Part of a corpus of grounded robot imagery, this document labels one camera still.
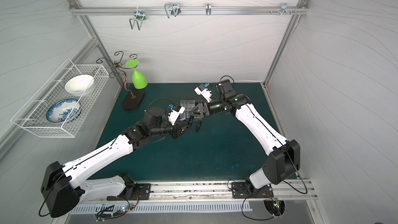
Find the black cable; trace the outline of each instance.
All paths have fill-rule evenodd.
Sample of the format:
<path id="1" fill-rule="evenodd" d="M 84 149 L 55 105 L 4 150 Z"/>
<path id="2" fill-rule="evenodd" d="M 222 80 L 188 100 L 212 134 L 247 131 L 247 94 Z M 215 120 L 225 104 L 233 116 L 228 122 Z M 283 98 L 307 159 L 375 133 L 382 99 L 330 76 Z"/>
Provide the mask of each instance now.
<path id="1" fill-rule="evenodd" d="M 243 213 L 243 204 L 245 204 L 246 199 L 249 198 L 249 197 L 250 197 L 250 196 L 246 197 L 246 198 L 243 200 L 242 206 L 241 206 L 241 208 L 240 208 L 241 211 L 242 211 L 242 215 L 243 215 L 244 217 L 249 218 L 249 219 L 251 219 L 251 220 L 271 220 L 272 218 L 275 218 L 275 216 L 272 216 L 272 217 L 270 217 L 270 218 L 268 218 L 268 219 L 255 219 L 255 218 L 251 218 L 251 217 L 246 216 L 246 215 Z"/>
<path id="2" fill-rule="evenodd" d="M 166 137 L 166 136 L 163 136 L 163 138 L 161 138 L 161 139 L 159 139 L 159 140 L 156 140 L 156 141 L 151 141 L 151 143 L 156 143 L 156 142 L 159 142 L 159 141 L 163 140 L 165 137 Z"/>
<path id="3" fill-rule="evenodd" d="M 232 78 L 232 77 L 230 77 L 231 79 L 232 79 L 232 82 L 234 83 L 233 85 L 232 85 L 232 88 L 235 86 L 235 81 L 234 81 L 234 78 Z"/>
<path id="4" fill-rule="evenodd" d="M 213 87 L 213 84 L 211 84 L 211 83 L 209 83 L 210 84 L 210 89 Z M 216 97 L 216 96 L 213 96 L 212 95 L 212 97 L 215 97 L 215 98 L 219 98 L 219 97 Z"/>
<path id="5" fill-rule="evenodd" d="M 102 218 L 102 219 L 105 219 L 106 217 L 111 216 L 111 214 L 104 214 L 104 212 L 107 211 L 108 209 L 114 207 L 114 206 L 115 206 L 115 205 L 112 205 L 112 206 L 109 206 L 109 207 L 104 208 L 103 210 L 99 211 L 99 212 L 97 213 L 97 219 L 98 219 L 98 217 L 100 217 L 100 218 Z"/>
<path id="6" fill-rule="evenodd" d="M 45 216 L 47 216 L 47 215 L 50 214 L 50 212 L 49 212 L 48 214 L 41 215 L 41 213 L 40 213 L 40 212 L 41 212 L 41 209 L 43 208 L 45 202 L 47 201 L 47 198 L 49 197 L 50 192 L 51 192 L 52 189 L 54 188 L 55 184 L 59 181 L 59 179 L 61 179 L 61 177 L 62 177 L 63 175 L 65 175 L 66 172 L 70 171 L 71 169 L 72 169 L 72 167 L 70 167 L 69 169 L 67 169 L 67 171 L 63 172 L 63 173 L 57 178 L 57 180 L 56 180 L 55 183 L 52 185 L 52 187 L 50 188 L 49 193 L 47 194 L 46 198 L 44 199 L 44 201 L 43 201 L 43 203 L 41 204 L 41 207 L 40 207 L 40 209 L 39 209 L 39 216 L 40 216 L 40 217 L 45 217 Z"/>
<path id="7" fill-rule="evenodd" d="M 115 143 L 115 141 L 117 140 L 117 138 L 119 137 L 120 134 L 122 134 L 122 132 L 120 132 L 120 133 L 116 136 L 115 140 L 112 142 L 112 144 L 111 144 L 110 146 L 112 146 L 112 145 Z M 87 158 L 87 159 L 81 161 L 80 163 L 76 164 L 75 166 L 78 166 L 78 165 L 82 164 L 83 162 L 85 162 L 85 161 L 89 160 L 90 158 L 92 158 L 92 157 L 94 157 L 94 156 L 100 154 L 101 152 L 105 151 L 106 149 L 109 149 L 109 147 L 106 147 L 106 148 L 103 149 L 102 151 L 100 151 L 100 152 L 98 152 L 98 153 L 92 155 L 91 157 L 89 157 L 89 158 Z M 72 168 L 73 168 L 73 167 L 70 167 L 70 168 L 67 169 L 65 172 L 63 172 L 63 173 L 57 178 L 57 180 L 56 180 L 55 183 L 52 185 L 52 187 L 50 188 L 50 190 L 49 190 L 49 192 L 48 192 L 46 198 L 44 199 L 44 201 L 43 201 L 43 203 L 41 204 L 41 207 L 40 207 L 40 209 L 39 209 L 39 216 L 40 216 L 40 217 L 45 217 L 45 216 L 47 216 L 47 215 L 50 214 L 50 213 L 48 213 L 48 214 L 45 214 L 45 215 L 41 215 L 41 213 L 40 213 L 40 212 L 41 212 L 41 209 L 43 208 L 45 202 L 47 201 L 47 198 L 48 198 L 48 196 L 50 195 L 50 193 L 51 193 L 52 189 L 54 188 L 55 184 L 59 181 L 59 179 L 61 179 L 61 177 L 62 177 L 63 175 L 65 175 L 66 172 L 70 171 Z"/>
<path id="8" fill-rule="evenodd" d="M 131 207 L 130 207 L 130 202 L 126 199 L 126 198 L 124 198 L 124 197 L 122 197 L 127 203 L 128 203 L 128 209 L 123 213 L 123 214 L 121 214 L 121 215 L 119 215 L 119 216 L 114 216 L 114 217 L 110 217 L 110 218 L 102 218 L 102 217 L 100 217 L 101 219 L 104 219 L 104 220 L 110 220 L 110 219 L 116 219 L 116 218 L 119 218 L 119 217 L 122 217 L 123 215 L 125 215 L 130 209 L 131 209 Z"/>
<path id="9" fill-rule="evenodd" d="M 159 100 L 159 99 L 166 99 L 166 100 L 170 101 L 170 102 L 172 103 L 172 105 L 174 104 L 171 100 L 169 100 L 169 99 L 167 99 L 167 98 L 164 98 L 164 97 L 160 97 L 160 98 L 157 98 L 157 99 L 152 100 L 152 102 L 149 103 L 149 105 L 148 105 L 148 107 L 147 107 L 147 110 L 148 110 L 149 106 L 150 106 L 154 101 Z"/>
<path id="10" fill-rule="evenodd" d="M 307 186 L 305 185 L 304 180 L 302 179 L 302 177 L 301 177 L 301 175 L 300 175 L 300 172 L 297 170 L 296 166 L 293 164 L 293 160 L 292 160 L 292 158 L 290 157 L 289 153 L 288 153 L 287 151 L 286 151 L 286 153 L 287 153 L 287 156 L 289 157 L 290 162 L 292 163 L 293 167 L 295 168 L 295 170 L 296 170 L 296 172 L 297 172 L 297 175 L 299 176 L 299 178 L 301 179 L 302 183 L 304 184 L 305 193 L 299 191 L 298 189 L 296 189 L 295 187 L 293 187 L 293 185 L 291 185 L 290 183 L 286 182 L 285 180 L 283 180 L 283 181 L 284 181 L 285 183 L 287 183 L 287 185 L 289 185 L 290 187 L 292 187 L 295 191 L 297 191 L 297 192 L 299 192 L 299 193 L 301 193 L 301 194 L 303 194 L 303 195 L 306 195 L 306 194 L 308 193 Z"/>
<path id="11" fill-rule="evenodd" d="M 232 179 L 228 180 L 228 182 L 226 183 L 227 188 L 229 188 L 230 190 L 233 190 L 233 189 L 234 189 L 234 190 L 238 190 L 238 189 L 236 189 L 236 188 L 230 188 L 230 187 L 228 187 L 229 181 L 234 181 L 234 182 L 236 182 L 235 180 L 232 180 Z"/>

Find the metal bracket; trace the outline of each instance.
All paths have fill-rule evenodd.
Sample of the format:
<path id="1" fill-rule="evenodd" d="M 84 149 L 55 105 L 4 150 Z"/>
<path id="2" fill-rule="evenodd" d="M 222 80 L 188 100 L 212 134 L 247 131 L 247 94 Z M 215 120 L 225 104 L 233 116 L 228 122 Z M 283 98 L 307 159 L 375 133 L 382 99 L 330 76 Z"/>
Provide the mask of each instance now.
<path id="1" fill-rule="evenodd" d="M 170 3 L 164 4 L 164 10 L 166 11 L 167 18 L 170 18 L 172 12 L 173 15 L 176 17 L 179 13 L 181 13 L 180 5 L 177 3 Z"/>
<path id="2" fill-rule="evenodd" d="M 285 14 L 290 15 L 290 14 L 291 14 L 290 11 L 287 11 L 287 10 L 286 10 L 286 7 L 287 7 L 287 5 L 286 5 L 286 3 L 284 2 L 284 3 L 282 4 L 282 6 L 281 6 L 281 10 L 279 11 L 279 15 L 285 15 Z"/>
<path id="3" fill-rule="evenodd" d="M 132 30 L 134 29 L 134 25 L 135 25 L 135 23 L 137 22 L 138 30 L 141 30 L 142 22 L 143 22 L 145 19 L 146 19 L 146 18 L 145 18 L 145 13 L 142 12 L 142 11 L 139 11 L 139 10 L 138 10 L 138 7 L 137 7 L 137 11 L 134 12 L 134 18 L 130 18 L 130 19 L 129 19 L 131 29 L 132 29 Z"/>
<path id="4" fill-rule="evenodd" d="M 206 3 L 206 15 L 211 15 L 211 3 Z"/>
<path id="5" fill-rule="evenodd" d="M 231 188 L 232 188 L 232 197 L 234 199 L 245 199 L 246 197 L 249 197 L 249 195 L 247 194 L 247 191 L 246 191 L 245 182 L 234 182 L 234 183 L 231 183 Z M 271 184 L 268 184 L 267 187 L 264 187 L 264 188 L 266 188 L 266 190 L 264 189 L 263 191 L 265 191 L 268 195 L 266 195 L 266 194 L 261 192 L 260 194 L 252 196 L 252 198 L 274 197 Z"/>
<path id="6" fill-rule="evenodd" d="M 301 0 L 300 2 L 300 7 L 301 8 L 307 8 L 308 0 Z"/>
<path id="7" fill-rule="evenodd" d="M 150 183 L 136 183 L 134 189 L 138 191 L 138 200 L 148 200 L 150 194 Z M 123 201 L 123 197 L 107 197 L 107 201 Z"/>
<path id="8" fill-rule="evenodd" d="M 75 10 L 75 9 L 77 9 L 77 3 L 76 3 L 75 0 L 68 0 L 68 3 L 69 3 L 69 9 L 70 9 L 70 10 Z"/>

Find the wire glass holder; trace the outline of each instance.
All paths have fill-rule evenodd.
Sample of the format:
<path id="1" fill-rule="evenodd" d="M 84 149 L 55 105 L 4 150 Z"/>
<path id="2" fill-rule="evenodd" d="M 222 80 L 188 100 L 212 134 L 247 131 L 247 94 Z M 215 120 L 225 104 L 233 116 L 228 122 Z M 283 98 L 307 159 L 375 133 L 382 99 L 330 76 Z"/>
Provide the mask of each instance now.
<path id="1" fill-rule="evenodd" d="M 170 18 L 172 13 L 175 17 L 181 13 L 180 5 L 175 2 L 168 2 L 167 4 L 164 4 L 164 10 L 166 11 L 167 18 Z"/>
<path id="2" fill-rule="evenodd" d="M 82 96 L 71 95 L 65 90 L 65 84 L 78 75 L 93 76 L 92 85 L 83 92 Z M 67 59 L 14 115 L 11 122 L 37 137 L 74 138 L 108 79 L 109 74 L 103 65 L 73 64 Z M 77 100 L 65 121 L 58 123 L 48 121 L 47 111 L 65 99 Z"/>
<path id="3" fill-rule="evenodd" d="M 141 30 L 142 22 L 143 22 L 144 20 L 145 20 L 145 12 L 138 10 L 138 7 L 137 7 L 137 11 L 134 12 L 134 18 L 130 18 L 130 19 L 129 19 L 131 29 L 132 29 L 132 30 L 134 29 L 134 25 L 135 25 L 135 23 L 137 22 L 138 30 Z"/>

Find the metal base plate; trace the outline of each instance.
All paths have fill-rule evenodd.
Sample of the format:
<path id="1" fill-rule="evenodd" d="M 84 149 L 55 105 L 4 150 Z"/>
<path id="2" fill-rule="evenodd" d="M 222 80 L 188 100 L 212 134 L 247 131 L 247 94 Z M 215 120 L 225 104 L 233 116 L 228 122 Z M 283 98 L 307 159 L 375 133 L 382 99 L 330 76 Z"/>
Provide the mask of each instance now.
<path id="1" fill-rule="evenodd" d="M 232 197 L 234 199 L 245 199 L 245 198 L 249 197 L 249 195 L 246 192 L 245 182 L 231 183 L 231 188 L 233 189 Z M 267 186 L 263 187 L 263 191 L 266 192 L 270 197 L 274 196 L 271 184 L 268 184 Z M 268 196 L 265 195 L 264 193 L 260 192 L 259 194 L 255 195 L 251 198 L 268 198 Z"/>
<path id="2" fill-rule="evenodd" d="M 138 198 L 139 201 L 149 199 L 150 186 L 150 183 L 137 183 L 135 185 L 136 190 L 138 190 L 140 194 Z"/>
<path id="3" fill-rule="evenodd" d="M 149 199 L 149 193 L 150 193 L 150 183 L 136 183 L 135 184 L 135 190 L 138 191 L 139 197 L 138 200 L 148 200 Z M 124 198 L 122 197 L 107 197 L 107 201 L 124 201 Z"/>
<path id="4" fill-rule="evenodd" d="M 125 99 L 122 102 L 123 109 L 125 110 L 135 110 L 138 105 L 140 105 L 142 98 L 145 94 L 145 89 L 135 89 L 134 87 L 130 89 L 134 94 L 135 98 L 131 97 L 131 93 L 128 92 Z"/>

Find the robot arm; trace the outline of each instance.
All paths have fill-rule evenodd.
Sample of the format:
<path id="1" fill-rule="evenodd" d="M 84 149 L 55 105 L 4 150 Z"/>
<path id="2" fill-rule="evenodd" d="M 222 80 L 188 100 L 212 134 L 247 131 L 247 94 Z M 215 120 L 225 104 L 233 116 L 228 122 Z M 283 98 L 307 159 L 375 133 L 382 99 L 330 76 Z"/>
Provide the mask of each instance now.
<path id="1" fill-rule="evenodd" d="M 268 156 L 262 168 L 247 179 L 254 188 L 260 189 L 270 183 L 278 184 L 296 171 L 294 166 L 299 169 L 300 146 L 295 140 L 288 141 L 272 128 L 247 96 L 236 95 L 229 80 L 217 83 L 216 87 L 220 98 L 199 103 L 189 114 L 204 118 L 217 112 L 231 112 L 251 131 Z"/>
<path id="2" fill-rule="evenodd" d="M 123 196 L 130 198 L 135 190 L 127 175 L 112 178 L 87 180 L 95 172 L 113 161 L 136 151 L 151 142 L 153 136 L 170 135 L 177 139 L 191 126 L 177 120 L 184 108 L 171 106 L 168 121 L 158 107 L 147 110 L 144 118 L 127 128 L 114 140 L 80 157 L 61 165 L 58 161 L 46 169 L 41 192 L 51 217 L 59 217 L 71 211 L 78 203 L 92 199 Z"/>

